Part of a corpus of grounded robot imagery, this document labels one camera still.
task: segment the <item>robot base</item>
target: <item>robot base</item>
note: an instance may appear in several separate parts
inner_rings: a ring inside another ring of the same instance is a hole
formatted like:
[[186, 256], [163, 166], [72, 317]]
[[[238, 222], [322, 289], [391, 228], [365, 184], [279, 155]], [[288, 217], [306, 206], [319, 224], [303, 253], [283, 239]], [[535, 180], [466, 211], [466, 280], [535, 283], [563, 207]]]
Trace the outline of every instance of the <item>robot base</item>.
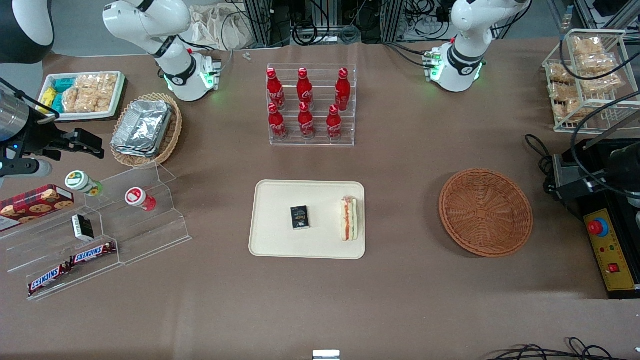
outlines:
[[430, 57], [423, 56], [423, 64], [433, 66], [432, 69], [425, 69], [424, 73], [428, 81], [437, 83], [444, 90], [463, 92], [469, 89], [479, 77], [482, 65], [480, 64], [475, 70], [472, 67], [465, 68], [462, 71], [464, 72], [468, 69], [468, 73], [461, 75], [448, 59], [448, 52], [451, 46], [452, 44], [448, 42], [441, 47], [434, 47]]
[[220, 75], [216, 70], [213, 61], [209, 56], [202, 56], [198, 53], [191, 54], [196, 60], [196, 70], [184, 85], [177, 86], [171, 84], [165, 77], [166, 83], [175, 96], [182, 101], [196, 101], [201, 99], [211, 90], [218, 88]]

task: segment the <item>brown tablecloth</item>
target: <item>brown tablecloth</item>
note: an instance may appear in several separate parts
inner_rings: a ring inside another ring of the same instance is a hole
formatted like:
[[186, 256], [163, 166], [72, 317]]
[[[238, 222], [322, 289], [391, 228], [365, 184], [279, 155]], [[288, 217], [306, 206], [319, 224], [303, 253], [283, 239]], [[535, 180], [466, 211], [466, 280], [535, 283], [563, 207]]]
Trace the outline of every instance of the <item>brown tablecloth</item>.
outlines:
[[[538, 156], [554, 133], [540, 63], [556, 39], [497, 41], [467, 92], [447, 93], [381, 45], [286, 47], [239, 56], [220, 89], [180, 102], [184, 128], [166, 163], [191, 241], [40, 302], [25, 279], [0, 272], [3, 359], [480, 359], [519, 343], [566, 349], [578, 336], [632, 357], [640, 302], [604, 300], [584, 226], [542, 192]], [[427, 49], [431, 44], [415, 45]], [[356, 146], [269, 145], [267, 63], [358, 65]], [[125, 102], [167, 92], [151, 56], [51, 56], [45, 73], [119, 70]], [[114, 122], [65, 124], [101, 135]], [[438, 217], [455, 172], [482, 167], [522, 187], [534, 230], [513, 256], [483, 259], [458, 247]], [[2, 197], [81, 168], [96, 179], [123, 170], [63, 154], [48, 179], [9, 180]], [[359, 181], [366, 189], [367, 252], [357, 261], [258, 258], [248, 251], [253, 191], [263, 179]], [[6, 260], [0, 257], [0, 267]]]

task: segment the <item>round wicker basket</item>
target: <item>round wicker basket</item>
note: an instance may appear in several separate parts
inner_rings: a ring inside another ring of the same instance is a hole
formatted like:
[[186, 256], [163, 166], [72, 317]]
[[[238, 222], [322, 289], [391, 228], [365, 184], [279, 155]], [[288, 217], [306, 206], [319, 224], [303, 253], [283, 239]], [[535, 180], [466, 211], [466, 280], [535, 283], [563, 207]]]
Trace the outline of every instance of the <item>round wicker basket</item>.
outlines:
[[[153, 94], [142, 95], [141, 97], [138, 98], [138, 100], [165, 101], [168, 104], [171, 104], [171, 107], [172, 107], [171, 119], [169, 120], [170, 121], [169, 126], [167, 127], [166, 132], [164, 133], [164, 138], [162, 140], [162, 143], [160, 144], [160, 152], [154, 158], [144, 158], [142, 156], [124, 155], [124, 154], [120, 154], [119, 152], [116, 152], [113, 148], [111, 148], [111, 152], [113, 153], [113, 156], [116, 158], [116, 160], [118, 160], [119, 163], [130, 166], [130, 167], [138, 167], [140, 165], [150, 163], [151, 161], [154, 161], [154, 160], [158, 164], [162, 164], [169, 158], [169, 156], [175, 149], [175, 146], [178, 144], [178, 138], [180, 137], [180, 132], [182, 131], [182, 114], [180, 113], [180, 109], [178, 108], [178, 104], [176, 104], [175, 100], [173, 100], [171, 97], [165, 94], [153, 93]], [[124, 115], [127, 113], [127, 110], [129, 110], [129, 107], [131, 106], [131, 104], [133, 104], [133, 101], [129, 105], [127, 105], [126, 109], [123, 110], [123, 112], [120, 114], [120, 117], [118, 118], [118, 122], [116, 123], [116, 127], [113, 130], [113, 134], [115, 134], [116, 131], [118, 131], [118, 128], [122, 123], [122, 119], [124, 118]]]
[[531, 205], [509, 178], [473, 168], [452, 176], [440, 193], [440, 218], [453, 240], [474, 254], [498, 258], [527, 242]]

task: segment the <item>red cookie box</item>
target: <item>red cookie box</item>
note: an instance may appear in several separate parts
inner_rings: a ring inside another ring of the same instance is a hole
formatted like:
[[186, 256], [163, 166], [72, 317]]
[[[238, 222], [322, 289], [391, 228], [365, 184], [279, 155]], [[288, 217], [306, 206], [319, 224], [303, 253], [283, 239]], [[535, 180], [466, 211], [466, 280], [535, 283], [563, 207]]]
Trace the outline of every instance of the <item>red cookie box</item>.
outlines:
[[53, 184], [16, 195], [0, 202], [0, 233], [73, 205], [73, 194]]

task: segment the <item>red button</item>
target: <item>red button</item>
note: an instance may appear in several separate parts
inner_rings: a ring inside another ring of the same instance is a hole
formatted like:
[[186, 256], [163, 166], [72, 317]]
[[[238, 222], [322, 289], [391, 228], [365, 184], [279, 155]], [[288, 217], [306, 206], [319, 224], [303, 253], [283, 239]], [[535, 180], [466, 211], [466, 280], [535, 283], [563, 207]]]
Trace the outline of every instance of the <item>red button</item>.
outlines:
[[592, 220], [587, 224], [587, 230], [591, 235], [600, 235], [604, 231], [604, 227], [597, 220]]

